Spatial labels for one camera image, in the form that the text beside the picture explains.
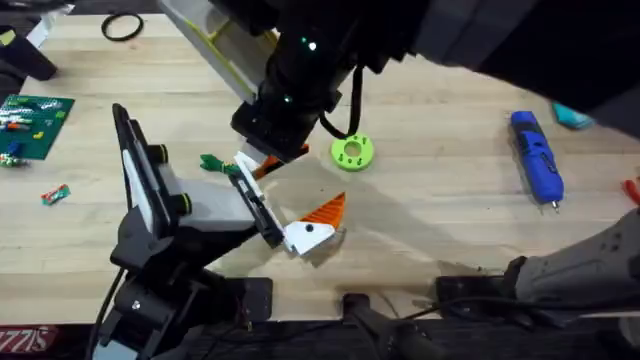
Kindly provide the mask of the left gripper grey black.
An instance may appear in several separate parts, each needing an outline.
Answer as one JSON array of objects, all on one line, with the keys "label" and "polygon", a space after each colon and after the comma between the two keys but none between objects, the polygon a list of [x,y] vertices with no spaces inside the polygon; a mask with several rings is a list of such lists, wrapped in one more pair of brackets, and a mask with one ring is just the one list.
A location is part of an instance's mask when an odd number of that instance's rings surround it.
[{"label": "left gripper grey black", "polygon": [[153,284],[199,273],[256,235],[304,256],[341,225],[345,192],[284,229],[278,225],[253,175],[268,159],[260,151],[239,150],[234,160],[240,171],[222,185],[180,178],[166,158],[152,158],[150,149],[121,150],[130,206],[110,260]]}]

